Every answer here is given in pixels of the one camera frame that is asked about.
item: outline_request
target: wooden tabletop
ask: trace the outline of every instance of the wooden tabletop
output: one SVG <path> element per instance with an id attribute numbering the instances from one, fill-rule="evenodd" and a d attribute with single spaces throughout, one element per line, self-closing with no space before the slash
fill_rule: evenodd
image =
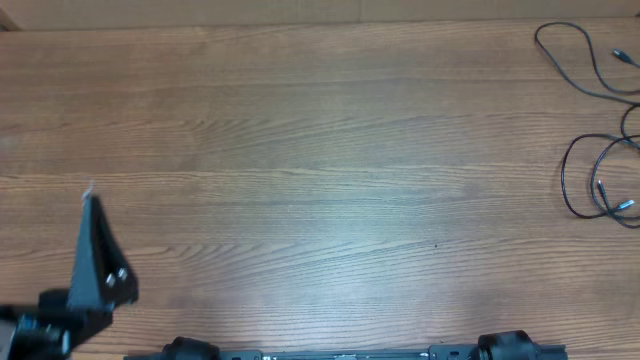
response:
<path id="1" fill-rule="evenodd" d="M 559 174 L 626 107 L 561 79 L 543 22 L 0 33 L 1 302 L 68 284 L 93 179 L 141 294 L 76 358 L 524 329 L 572 359 L 637 359 L 640 232 L 575 218 Z M 604 76 L 638 87 L 610 51 L 640 59 L 640 21 L 578 23 Z M 543 40 L 598 88 L 575 30 Z M 570 158 L 585 212 L 603 145 Z M 625 151 L 601 170 L 614 201 L 640 201 L 639 174 Z"/>

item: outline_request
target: tangled cable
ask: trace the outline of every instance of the tangled cable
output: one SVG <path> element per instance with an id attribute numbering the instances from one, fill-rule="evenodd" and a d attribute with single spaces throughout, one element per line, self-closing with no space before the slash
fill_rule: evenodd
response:
<path id="1" fill-rule="evenodd" d="M 633 101 L 627 98 L 623 98 L 621 96 L 616 96 L 616 95 L 612 95 L 612 94 L 607 94 L 607 93 L 599 93 L 599 92 L 595 92 L 589 89 L 586 89 L 582 86 L 580 86 L 579 84 L 577 84 L 575 81 L 573 81 L 569 75 L 567 75 L 567 73 L 564 71 L 564 69 L 562 68 L 562 66 L 560 66 L 560 64 L 558 63 L 558 61 L 553 57 L 553 55 L 551 54 L 551 52 L 549 52 L 549 50 L 547 50 L 547 48 L 542 44 L 542 42 L 540 41 L 539 38 L 539 34 L 540 34 L 540 30 L 546 28 L 546 27 L 550 27 L 550 26 L 568 26 L 568 27 L 572 27 L 576 30 L 578 30 L 580 33 L 582 33 L 582 35 L 584 35 L 585 40 L 587 41 L 587 45 L 589 45 L 589 54 L 591 55 L 591 64 L 593 65 L 593 70 L 596 74 L 596 77 L 598 78 L 598 81 L 600 81 L 600 84 L 602 84 L 602 86 L 604 86 L 605 89 L 607 89 L 608 91 L 615 93 L 615 94 L 620 94 L 620 95 L 637 95 L 640 94 L 640 89 L 637 90 L 621 90 L 621 89 L 617 89 L 613 86 L 611 86 L 609 83 L 607 83 L 607 81 L 602 77 L 602 74 L 600 74 L 600 69 L 598 68 L 598 63 L 596 61 L 596 57 L 595 54 L 593 53 L 593 44 L 591 42 L 591 37 L 589 36 L 589 33 L 587 33 L 583 28 L 581 28 L 580 26 L 570 23 L 570 22 L 563 22 L 563 21 L 559 21 L 559 22 L 550 22 L 547 24 L 543 24 L 542 26 L 540 26 L 534 35 L 534 40 L 535 43 L 545 52 L 545 54 L 547 54 L 547 56 L 549 57 L 549 59 L 551 60 L 551 62 L 553 63 L 554 67 L 556 68 L 556 70 L 558 70 L 558 72 L 560 73 L 560 75 L 562 75 L 562 77 L 569 83 L 571 84 L 571 86 L 573 86 L 574 88 L 578 89 L 579 91 L 590 95 L 590 96 L 594 96 L 594 97 L 598 97 L 601 99 L 608 99 L 608 100 L 613 100 L 616 102 L 620 102 L 623 104 L 627 104 L 629 105 L 629 108 L 627 109 L 627 111 L 625 111 L 625 113 L 622 115 L 622 119 L 620 121 L 620 132 L 622 133 L 622 137 L 618 137 L 615 135 L 610 135 L 610 134 L 584 134 L 584 135 L 580 135 L 577 138 L 573 139 L 573 141 L 571 142 L 571 144 L 569 145 L 569 148 L 567 149 L 567 151 L 564 154 L 564 157 L 562 158 L 562 169 L 561 169 L 561 174 L 560 174 L 560 181 L 562 183 L 562 196 L 564 197 L 564 202 L 567 205 L 567 207 L 569 208 L 569 210 L 576 215 L 577 217 L 581 218 L 581 219 L 595 219 L 595 218 L 599 218 L 602 216 L 609 216 L 612 219 L 614 219 L 615 221 L 617 221 L 620 225 L 630 228 L 630 229 L 637 229 L 640 228 L 640 224 L 639 225 L 631 225 L 628 223 L 628 221 L 634 221 L 634 220 L 640 220 L 640 216 L 623 216 L 620 215 L 619 213 L 625 209 L 628 209 L 631 205 L 634 204 L 633 200 L 629 200 L 626 201 L 622 204 L 619 204 L 617 206 L 611 206 L 611 204 L 609 203 L 609 199 L 607 198 L 607 192 L 604 188 L 604 184 L 598 180 L 597 184 L 596 184 L 596 175 L 598 173 L 598 168 L 600 167 L 600 164 L 602 163 L 602 160 L 604 160 L 604 158 L 607 156 L 607 153 L 609 152 L 609 150 L 616 144 L 618 143 L 622 143 L 631 147 L 634 147 L 638 150 L 640 150 L 640 145 L 634 140 L 637 138 L 640 138 L 640 135 L 633 135 L 633 136 L 629 136 L 627 134 L 627 132 L 625 131 L 625 124 L 627 121 L 627 117 L 629 116 L 629 114 L 637 109 L 638 107 L 640 107 L 640 102 L 638 101 Z M 620 59 L 621 61 L 627 63 L 627 64 L 631 64 L 635 67 L 640 68 L 640 65 L 638 63 L 636 63 L 635 61 L 633 61 L 633 59 L 631 59 L 631 57 L 629 55 L 627 55 L 624 51 L 622 50 L 618 50 L 618 49 L 614 49 L 613 50 L 613 55 L 615 57 L 617 57 L 618 59 Z M 602 151 L 602 153 L 600 153 L 600 156 L 598 157 L 598 159 L 596 160 L 594 166 L 593 166 L 593 170 L 591 171 L 591 181 L 590 181 L 590 190 L 591 190 L 591 198 L 593 200 L 593 203 L 596 205 L 596 207 L 598 207 L 598 209 L 600 210 L 599 213 L 597 214 L 593 214 L 593 215 L 585 215 L 582 213 L 579 213 L 578 211 L 576 211 L 572 206 L 571 203 L 569 202 L 569 197 L 567 195 L 567 188 L 566 188 L 566 183 L 565 183 L 565 167 L 567 165 L 567 158 L 569 157 L 569 153 L 571 152 L 571 149 L 573 148 L 573 146 L 580 140 L 585 139 L 585 138 L 604 138 L 604 139 L 608 139 L 611 140 L 611 143 Z M 603 204 L 600 203 L 600 201 L 598 200 L 598 196 L 596 195 L 596 190 L 598 189 L 598 193 L 600 195 L 600 198 L 603 201 Z"/>

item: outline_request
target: beige wall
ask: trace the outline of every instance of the beige wall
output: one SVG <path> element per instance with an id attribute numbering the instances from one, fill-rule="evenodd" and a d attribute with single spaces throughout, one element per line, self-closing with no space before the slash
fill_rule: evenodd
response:
<path id="1" fill-rule="evenodd" d="M 633 16 L 640 0 L 0 0 L 0 9 L 19 28 L 48 30 Z"/>

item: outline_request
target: table surface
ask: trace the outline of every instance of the table surface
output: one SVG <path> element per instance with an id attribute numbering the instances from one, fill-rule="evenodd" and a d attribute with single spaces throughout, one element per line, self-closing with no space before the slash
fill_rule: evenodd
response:
<path id="1" fill-rule="evenodd" d="M 640 22 L 578 22 L 605 77 L 637 86 L 609 53 L 640 58 Z M 93 179 L 141 297 L 76 358 L 525 329 L 636 359 L 640 233 L 573 217 L 559 178 L 571 139 L 617 134 L 626 107 L 564 82 L 541 23 L 0 33 L 0 300 L 68 284 Z M 598 87 L 575 30 L 543 40 Z M 585 212 L 603 144 L 570 158 Z M 615 201 L 640 200 L 636 156 L 602 167 Z"/>

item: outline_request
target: wood grain surface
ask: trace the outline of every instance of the wood grain surface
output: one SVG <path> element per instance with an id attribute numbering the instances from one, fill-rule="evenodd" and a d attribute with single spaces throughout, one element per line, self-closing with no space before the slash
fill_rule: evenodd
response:
<path id="1" fill-rule="evenodd" d="M 141 298 L 78 359 L 473 342 L 525 329 L 637 359 L 640 233 L 565 208 L 574 137 L 617 134 L 542 21 L 0 33 L 0 301 L 65 286 L 95 180 Z M 640 21 L 579 21 L 637 87 Z M 584 39 L 543 40 L 597 88 Z M 640 132 L 640 113 L 629 132 Z M 602 142 L 570 157 L 572 201 Z M 601 178 L 640 200 L 637 154 Z"/>

